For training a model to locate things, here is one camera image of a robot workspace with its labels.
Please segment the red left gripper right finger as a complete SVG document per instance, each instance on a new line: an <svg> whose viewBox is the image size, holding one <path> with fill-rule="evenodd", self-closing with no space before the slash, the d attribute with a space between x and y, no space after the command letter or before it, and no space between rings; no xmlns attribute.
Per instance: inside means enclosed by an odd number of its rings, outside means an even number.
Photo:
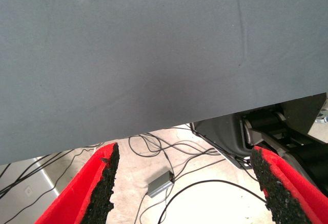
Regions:
<svg viewBox="0 0 328 224"><path fill-rule="evenodd" d="M255 146L250 161L275 223L327 223L327 196L284 159Z"/></svg>

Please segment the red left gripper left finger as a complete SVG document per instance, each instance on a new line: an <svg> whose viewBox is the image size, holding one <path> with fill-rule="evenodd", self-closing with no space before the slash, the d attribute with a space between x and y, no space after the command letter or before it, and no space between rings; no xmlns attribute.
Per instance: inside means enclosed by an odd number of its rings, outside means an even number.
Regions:
<svg viewBox="0 0 328 224"><path fill-rule="evenodd" d="M36 223L106 223L118 163L117 143L98 149Z"/></svg>

